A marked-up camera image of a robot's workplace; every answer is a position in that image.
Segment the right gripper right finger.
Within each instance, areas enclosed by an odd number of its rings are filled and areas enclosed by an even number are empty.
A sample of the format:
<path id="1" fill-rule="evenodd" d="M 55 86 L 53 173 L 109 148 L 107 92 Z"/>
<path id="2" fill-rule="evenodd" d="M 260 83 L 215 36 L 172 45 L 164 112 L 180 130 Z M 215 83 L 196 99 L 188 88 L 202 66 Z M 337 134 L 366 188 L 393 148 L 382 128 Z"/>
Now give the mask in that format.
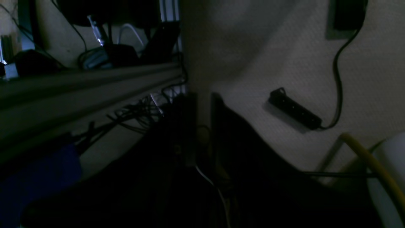
<path id="1" fill-rule="evenodd" d="M 213 153 L 229 175 L 249 228 L 380 228 L 368 195 L 322 185 L 279 156 L 254 128 L 211 94 Z"/>

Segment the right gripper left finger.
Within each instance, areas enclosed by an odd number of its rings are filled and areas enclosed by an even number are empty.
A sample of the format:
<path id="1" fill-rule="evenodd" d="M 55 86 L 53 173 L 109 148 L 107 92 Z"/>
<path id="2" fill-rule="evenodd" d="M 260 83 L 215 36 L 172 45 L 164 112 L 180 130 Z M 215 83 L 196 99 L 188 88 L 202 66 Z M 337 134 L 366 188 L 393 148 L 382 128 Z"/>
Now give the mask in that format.
<path id="1" fill-rule="evenodd" d="M 178 95 L 165 117 L 123 156 L 60 193 L 30 203 L 23 228 L 193 228 L 198 209 L 197 94 Z"/>

